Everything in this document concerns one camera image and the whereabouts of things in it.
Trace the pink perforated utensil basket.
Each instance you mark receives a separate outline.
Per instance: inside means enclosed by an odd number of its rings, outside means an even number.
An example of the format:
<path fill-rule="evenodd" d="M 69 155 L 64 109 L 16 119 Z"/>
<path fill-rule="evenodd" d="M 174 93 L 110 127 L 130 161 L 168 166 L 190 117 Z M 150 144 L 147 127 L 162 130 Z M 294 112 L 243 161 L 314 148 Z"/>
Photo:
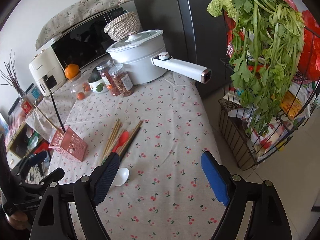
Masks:
<path fill-rule="evenodd" d="M 68 125 L 66 126 L 66 132 L 64 134 L 61 134 L 58 131 L 55 132 L 49 144 L 49 148 L 69 160 L 83 161 L 87 144 Z"/>

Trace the black chopstick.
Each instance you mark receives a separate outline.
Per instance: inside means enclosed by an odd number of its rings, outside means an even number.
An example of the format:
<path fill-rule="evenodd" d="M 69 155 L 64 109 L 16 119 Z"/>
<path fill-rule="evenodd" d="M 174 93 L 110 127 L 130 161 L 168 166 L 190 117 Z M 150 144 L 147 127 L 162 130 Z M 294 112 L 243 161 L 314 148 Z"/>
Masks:
<path fill-rule="evenodd" d="M 58 121 L 59 121 L 59 123 L 60 123 L 60 126 L 61 126 L 61 128 L 62 128 L 63 133 L 65 134 L 66 130 L 65 130 L 65 127 L 64 127 L 64 125 L 63 125 L 63 122 L 62 122 L 62 120 L 61 120 L 61 118 L 60 118 L 60 115 L 59 115 L 59 112 L 58 112 L 58 110 L 57 110 L 57 106 L 56 106 L 56 103 L 55 103 L 55 100 L 54 100 L 54 97 L 53 97 L 53 94 L 52 94 L 51 91 L 50 91 L 50 97 L 51 97 L 51 99 L 52 99 L 52 103 L 53 103 L 53 106 L 54 106 L 54 110 L 55 110 L 57 119 L 58 119 Z"/>

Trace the red plastic spoon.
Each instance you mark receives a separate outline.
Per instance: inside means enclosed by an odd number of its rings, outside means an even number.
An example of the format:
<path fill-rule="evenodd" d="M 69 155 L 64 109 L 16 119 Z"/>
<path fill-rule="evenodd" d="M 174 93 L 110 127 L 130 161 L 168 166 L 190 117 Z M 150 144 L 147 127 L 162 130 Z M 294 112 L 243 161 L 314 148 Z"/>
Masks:
<path fill-rule="evenodd" d="M 124 131 L 121 134 L 116 146 L 114 146 L 114 148 L 112 149 L 112 152 L 116 152 L 117 149 L 119 149 L 121 146 L 123 146 L 125 144 L 125 142 L 127 142 L 129 136 L 130 136 L 130 133 L 128 131 Z"/>

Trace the spice jar red label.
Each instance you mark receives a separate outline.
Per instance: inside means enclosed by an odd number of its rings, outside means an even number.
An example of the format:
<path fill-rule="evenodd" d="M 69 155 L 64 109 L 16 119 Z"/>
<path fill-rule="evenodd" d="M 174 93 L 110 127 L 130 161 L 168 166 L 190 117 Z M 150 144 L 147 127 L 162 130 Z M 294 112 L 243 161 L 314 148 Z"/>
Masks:
<path fill-rule="evenodd" d="M 28 97 L 21 98 L 21 108 L 26 115 L 30 114 L 34 109 L 33 104 Z"/>

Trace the jar with black lid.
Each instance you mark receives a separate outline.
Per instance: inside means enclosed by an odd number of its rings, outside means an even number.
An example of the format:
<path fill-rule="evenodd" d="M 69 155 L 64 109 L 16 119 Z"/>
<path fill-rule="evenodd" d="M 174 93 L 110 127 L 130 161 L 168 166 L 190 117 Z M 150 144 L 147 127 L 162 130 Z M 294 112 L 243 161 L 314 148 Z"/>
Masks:
<path fill-rule="evenodd" d="M 26 90 L 26 95 L 31 102 L 38 105 L 43 100 L 43 95 L 37 85 L 32 83 Z"/>

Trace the dried twig bundle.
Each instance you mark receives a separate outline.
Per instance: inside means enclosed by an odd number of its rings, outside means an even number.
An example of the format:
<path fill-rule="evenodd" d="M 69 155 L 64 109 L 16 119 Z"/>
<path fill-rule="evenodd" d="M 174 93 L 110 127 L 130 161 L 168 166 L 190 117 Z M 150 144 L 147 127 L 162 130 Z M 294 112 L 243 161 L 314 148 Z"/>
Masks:
<path fill-rule="evenodd" d="M 14 90 L 16 90 L 19 97 L 23 98 L 25 96 L 25 92 L 21 89 L 18 82 L 15 69 L 15 53 L 12 54 L 12 51 L 10 51 L 9 54 L 9 62 L 4 63 L 4 68 L 5 72 L 1 70 L 1 78 L 5 81 L 5 83 L 1 83 L 1 86 L 12 87 Z"/>

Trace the glass jar with tangerines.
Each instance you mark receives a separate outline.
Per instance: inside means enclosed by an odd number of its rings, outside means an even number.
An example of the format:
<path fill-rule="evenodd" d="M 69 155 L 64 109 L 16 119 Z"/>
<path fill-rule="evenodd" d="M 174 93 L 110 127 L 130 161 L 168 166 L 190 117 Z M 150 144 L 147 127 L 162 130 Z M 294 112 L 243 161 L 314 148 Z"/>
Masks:
<path fill-rule="evenodd" d="M 88 84 L 89 72 L 79 72 L 76 77 L 70 80 L 71 83 L 71 95 L 76 100 L 83 100 L 91 93 L 90 85 Z"/>

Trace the white air fryer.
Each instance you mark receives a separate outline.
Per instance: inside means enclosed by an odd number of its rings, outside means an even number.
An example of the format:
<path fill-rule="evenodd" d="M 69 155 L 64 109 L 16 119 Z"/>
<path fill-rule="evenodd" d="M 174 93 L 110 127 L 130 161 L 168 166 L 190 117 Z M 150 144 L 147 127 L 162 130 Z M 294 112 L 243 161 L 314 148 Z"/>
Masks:
<path fill-rule="evenodd" d="M 35 55 L 29 70 L 43 96 L 50 96 L 66 83 L 65 72 L 52 47 Z"/>

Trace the large orange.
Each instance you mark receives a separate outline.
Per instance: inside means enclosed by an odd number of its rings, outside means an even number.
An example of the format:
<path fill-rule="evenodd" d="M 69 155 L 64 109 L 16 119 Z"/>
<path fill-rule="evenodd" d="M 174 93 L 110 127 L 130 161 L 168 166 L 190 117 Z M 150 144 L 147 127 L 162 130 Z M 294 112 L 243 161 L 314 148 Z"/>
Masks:
<path fill-rule="evenodd" d="M 67 79 L 72 79 L 77 76 L 79 72 L 79 66 L 77 64 L 71 63 L 65 68 L 65 76 Z"/>

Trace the jar of red dried fruit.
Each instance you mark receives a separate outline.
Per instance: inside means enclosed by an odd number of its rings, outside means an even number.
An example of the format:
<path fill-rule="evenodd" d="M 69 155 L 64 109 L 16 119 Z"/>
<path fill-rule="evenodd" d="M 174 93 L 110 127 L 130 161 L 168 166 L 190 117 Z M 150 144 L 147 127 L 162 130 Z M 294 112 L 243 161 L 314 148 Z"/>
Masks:
<path fill-rule="evenodd" d="M 119 96 L 120 91 L 118 90 L 116 84 L 112 80 L 112 77 L 109 74 L 109 70 L 114 67 L 112 60 L 105 60 L 97 66 L 97 71 L 100 73 L 101 78 L 103 79 L 106 87 L 113 96 Z"/>

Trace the jar of dried fruit slices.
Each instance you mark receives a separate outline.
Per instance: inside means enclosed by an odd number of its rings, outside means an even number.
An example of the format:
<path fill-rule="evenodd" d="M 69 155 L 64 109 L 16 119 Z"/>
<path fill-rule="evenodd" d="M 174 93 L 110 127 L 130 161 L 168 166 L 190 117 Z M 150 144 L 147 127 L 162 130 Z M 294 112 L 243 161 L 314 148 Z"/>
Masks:
<path fill-rule="evenodd" d="M 123 64 L 115 64 L 108 73 L 122 96 L 130 96 L 133 93 L 133 83 Z"/>

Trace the black microwave oven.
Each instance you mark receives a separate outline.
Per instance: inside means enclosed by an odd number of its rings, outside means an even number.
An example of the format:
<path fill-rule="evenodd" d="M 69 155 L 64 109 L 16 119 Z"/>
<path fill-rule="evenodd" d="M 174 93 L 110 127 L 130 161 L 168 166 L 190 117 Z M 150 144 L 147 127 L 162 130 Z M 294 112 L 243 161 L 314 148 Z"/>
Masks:
<path fill-rule="evenodd" d="M 122 7 L 101 12 L 62 32 L 51 45 L 61 66 L 66 68 L 73 63 L 82 68 L 106 55 L 114 40 L 104 32 L 104 28 L 126 12 Z"/>

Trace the white electric pot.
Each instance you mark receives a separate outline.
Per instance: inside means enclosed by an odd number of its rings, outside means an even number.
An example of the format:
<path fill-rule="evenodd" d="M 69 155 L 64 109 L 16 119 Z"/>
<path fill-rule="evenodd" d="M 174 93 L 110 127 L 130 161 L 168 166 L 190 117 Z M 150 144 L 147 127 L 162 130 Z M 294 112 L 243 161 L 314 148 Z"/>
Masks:
<path fill-rule="evenodd" d="M 135 85 L 153 81 L 168 70 L 204 84 L 212 77 L 207 67 L 173 58 L 166 50 L 160 29 L 130 33 L 106 51 L 115 62 L 124 65 Z"/>

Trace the woven lidded basket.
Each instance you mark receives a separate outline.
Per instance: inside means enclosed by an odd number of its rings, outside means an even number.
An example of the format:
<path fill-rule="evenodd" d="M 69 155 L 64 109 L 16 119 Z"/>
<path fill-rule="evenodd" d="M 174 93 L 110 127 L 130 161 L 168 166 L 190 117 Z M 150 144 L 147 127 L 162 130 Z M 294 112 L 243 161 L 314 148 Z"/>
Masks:
<path fill-rule="evenodd" d="M 109 35 L 109 37 L 114 41 L 122 40 L 129 36 L 132 32 L 139 32 L 141 29 L 141 23 L 138 15 L 135 12 L 124 13 L 104 28 L 104 32 Z"/>

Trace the green leafy vegetables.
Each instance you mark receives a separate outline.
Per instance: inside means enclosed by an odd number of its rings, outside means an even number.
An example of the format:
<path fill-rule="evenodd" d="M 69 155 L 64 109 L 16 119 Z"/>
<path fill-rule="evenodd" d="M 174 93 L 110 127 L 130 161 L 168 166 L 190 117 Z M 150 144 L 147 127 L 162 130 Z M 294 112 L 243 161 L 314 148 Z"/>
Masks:
<path fill-rule="evenodd" d="M 226 13 L 234 21 L 231 80 L 240 103 L 253 108 L 249 126 L 260 134 L 280 111 L 303 51 L 302 14 L 284 0 L 212 0 L 213 16 Z"/>

